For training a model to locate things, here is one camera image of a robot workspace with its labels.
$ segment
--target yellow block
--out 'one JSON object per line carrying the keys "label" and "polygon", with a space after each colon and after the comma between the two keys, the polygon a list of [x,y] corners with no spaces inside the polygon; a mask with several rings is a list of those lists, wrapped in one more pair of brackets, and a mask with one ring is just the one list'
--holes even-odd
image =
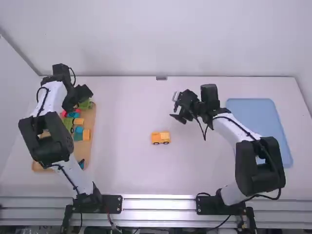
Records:
{"label": "yellow block", "polygon": [[91,131],[90,129],[84,129],[82,132],[82,140],[91,140]]}
{"label": "yellow block", "polygon": [[84,122],[83,118],[75,118],[74,119],[74,124],[83,125],[83,122]]}

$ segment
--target colorful toy block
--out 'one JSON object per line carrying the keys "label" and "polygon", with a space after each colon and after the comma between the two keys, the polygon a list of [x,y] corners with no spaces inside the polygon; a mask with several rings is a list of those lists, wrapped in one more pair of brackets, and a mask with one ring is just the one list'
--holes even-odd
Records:
{"label": "colorful toy block", "polygon": [[88,109],[91,109],[92,108],[92,102],[90,99],[87,99],[85,100],[84,102],[82,103],[79,103],[79,109],[85,111],[85,110],[88,110]]}
{"label": "colorful toy block", "polygon": [[73,133],[74,132],[74,129],[73,129],[73,118],[64,118],[62,121],[63,121],[63,124],[64,124],[65,128],[70,133]]}
{"label": "colorful toy block", "polygon": [[82,133],[74,133],[74,141],[80,141],[82,140],[83,137],[82,137]]}
{"label": "colorful toy block", "polygon": [[80,113],[78,113],[78,112],[67,113],[66,117],[79,118]]}
{"label": "colorful toy block", "polygon": [[85,160],[82,159],[82,160],[78,163],[81,169],[84,168],[84,161],[85,161]]}
{"label": "colorful toy block", "polygon": [[76,128],[75,128],[75,133],[83,133],[83,127],[81,127],[81,126],[77,126]]}
{"label": "colorful toy block", "polygon": [[91,140],[91,131],[90,131],[90,129],[83,130],[82,140]]}
{"label": "colorful toy block", "polygon": [[63,118],[65,118],[66,115],[67,115],[67,112],[66,112],[66,111],[62,111],[62,114],[61,114],[61,115],[62,115]]}
{"label": "colorful toy block", "polygon": [[83,122],[84,122],[83,118],[75,118],[74,119],[74,124],[83,125]]}

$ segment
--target green block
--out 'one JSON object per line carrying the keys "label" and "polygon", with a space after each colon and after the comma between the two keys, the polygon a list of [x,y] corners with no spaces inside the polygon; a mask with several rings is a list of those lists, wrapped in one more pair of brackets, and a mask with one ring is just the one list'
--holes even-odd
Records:
{"label": "green block", "polygon": [[88,110],[90,106],[90,99],[85,100],[84,102],[79,103],[79,109],[82,111]]}
{"label": "green block", "polygon": [[73,119],[74,118],[64,118],[63,119],[63,124],[64,124],[64,126],[65,126],[65,128],[70,132],[70,133],[72,133],[71,132],[71,128],[73,127]]}

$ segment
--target orange block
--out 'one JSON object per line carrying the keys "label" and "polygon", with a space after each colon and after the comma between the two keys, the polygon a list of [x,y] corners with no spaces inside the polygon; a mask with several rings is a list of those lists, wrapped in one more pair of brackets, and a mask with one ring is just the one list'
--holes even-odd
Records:
{"label": "orange block", "polygon": [[152,144],[159,145],[162,144],[169,144],[171,142],[170,133],[168,131],[163,132],[153,132],[152,133]]}
{"label": "orange block", "polygon": [[83,125],[83,122],[84,122],[83,118],[75,118],[74,119],[74,124]]}
{"label": "orange block", "polygon": [[90,129],[84,129],[83,130],[82,140],[91,140],[91,131],[90,131]]}

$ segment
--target wire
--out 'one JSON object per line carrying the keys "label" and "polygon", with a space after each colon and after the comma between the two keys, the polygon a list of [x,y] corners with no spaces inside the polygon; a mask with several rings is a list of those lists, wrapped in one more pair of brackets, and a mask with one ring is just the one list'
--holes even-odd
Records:
{"label": "wire", "polygon": [[225,224],[228,220],[229,220],[229,218],[231,217],[232,215],[230,214],[222,223],[220,223],[218,226],[215,226],[214,228],[209,228],[209,229],[207,229],[206,230],[206,233],[207,232],[210,232],[210,231],[212,231],[212,230],[215,230],[215,229],[218,229],[219,227],[221,227],[223,224]]}
{"label": "wire", "polygon": [[75,86],[75,84],[76,84],[76,75],[75,75],[75,73],[74,73],[74,70],[73,70],[71,67],[69,67],[69,69],[72,70],[72,73],[73,73],[73,75],[74,75],[74,83],[73,83],[73,86]]}
{"label": "wire", "polygon": [[50,92],[50,90],[49,90],[47,87],[40,87],[40,88],[38,88],[37,94],[36,94],[37,102],[39,102],[39,100],[38,100],[38,94],[39,94],[39,91],[40,91],[41,89],[44,89],[44,90],[45,90],[45,95],[44,95],[42,104],[41,104],[41,106],[40,106],[40,108],[39,108],[39,110],[38,110],[37,117],[38,117],[38,116],[40,115],[40,113],[44,110],[43,107],[44,107],[45,101],[47,100],[48,93]]}
{"label": "wire", "polygon": [[38,99],[38,94],[39,94],[39,91],[40,91],[41,89],[45,89],[45,90],[46,90],[46,92],[49,92],[49,89],[48,89],[47,87],[40,87],[40,88],[38,88],[37,93],[36,93],[37,103],[39,102],[39,99]]}
{"label": "wire", "polygon": [[50,90],[49,90],[47,87],[40,87],[40,88],[38,88],[37,93],[36,93],[37,102],[39,101],[39,100],[38,100],[38,94],[39,94],[39,91],[40,91],[41,89],[44,89],[44,90],[45,90],[45,95],[44,95],[42,104],[41,104],[41,106],[40,106],[40,108],[39,108],[39,110],[38,110],[38,113],[37,113],[37,115],[36,115],[36,120],[35,120],[35,125],[34,125],[34,130],[35,130],[35,133],[36,133],[36,134],[37,134],[37,130],[38,130],[38,121],[39,121],[38,116],[39,116],[40,113],[44,110],[43,107],[44,107],[44,105],[45,105],[45,101],[47,100],[48,94],[49,94],[49,92],[50,92]]}
{"label": "wire", "polygon": [[[50,167],[58,167],[58,170],[61,170],[64,174],[64,176],[67,178],[67,180],[70,182],[70,184],[73,186],[73,190],[76,191],[77,196],[80,195],[80,192],[78,190],[78,187],[73,183],[73,181],[70,179],[70,177],[68,176],[68,174],[66,173],[66,171],[64,170],[64,166],[61,166],[60,164],[52,164]],[[80,232],[81,228],[82,228],[82,211],[80,206],[78,207],[79,211],[80,211],[80,227],[79,227],[79,231]]]}
{"label": "wire", "polygon": [[262,195],[262,194],[255,194],[241,202],[246,202],[246,201],[250,201],[252,199],[254,199],[255,197],[264,197],[264,198],[267,198],[267,199],[270,199],[270,200],[279,200],[279,198],[281,197],[281,194],[282,194],[282,189],[281,188],[278,188],[278,194],[276,197],[270,197],[270,196],[266,196],[266,195]]}
{"label": "wire", "polygon": [[204,133],[204,130],[203,130],[203,128],[201,127],[201,124],[200,124],[200,122],[199,122],[198,118],[197,118],[197,117],[195,117],[194,119],[195,119],[195,120],[196,120],[196,122],[199,124],[199,126],[200,126],[200,130],[201,130],[201,133],[203,134],[203,137],[204,137],[204,140],[206,140],[206,134]]}
{"label": "wire", "polygon": [[204,192],[202,192],[202,193],[197,194],[197,195],[196,195],[196,198],[197,198],[199,195],[207,195],[207,196],[211,196],[209,193],[204,193]]}
{"label": "wire", "polygon": [[[225,118],[227,119],[228,121],[232,122],[233,124],[235,124],[240,130],[242,130],[248,137],[250,137],[251,139],[253,139],[257,144],[258,146],[261,148],[261,151],[264,152],[264,154],[267,156],[268,160],[270,161],[270,164],[271,166],[273,167],[273,170],[278,174],[278,170],[276,168],[276,165],[275,163],[273,162],[272,158],[271,158],[271,155],[268,153],[268,151],[265,149],[265,147],[248,131],[246,131],[242,126],[240,126],[238,123],[236,123],[234,120],[232,120],[231,118],[229,117],[226,117],[226,116],[217,116],[217,117],[214,117],[213,120],[217,119],[217,118]],[[246,201],[250,201],[251,199],[255,198],[255,197],[264,197],[264,198],[267,198],[267,199],[270,199],[270,200],[278,200],[280,197],[281,197],[281,194],[282,194],[282,190],[281,188],[278,188],[278,194],[276,197],[270,197],[270,196],[266,196],[266,195],[262,195],[262,194],[255,194],[245,200],[243,200],[242,202],[246,202]]]}
{"label": "wire", "polygon": [[206,138],[207,130],[208,130],[208,125],[206,126],[205,133],[204,133],[205,138]]}
{"label": "wire", "polygon": [[114,222],[112,221],[111,215],[109,214],[107,208],[106,208],[106,212],[107,212],[107,219],[108,219],[108,221],[109,221],[109,223],[110,223],[110,225],[111,225],[112,230],[116,230],[116,231],[118,231],[119,233],[122,233],[121,228],[120,228],[119,226],[115,225]]}

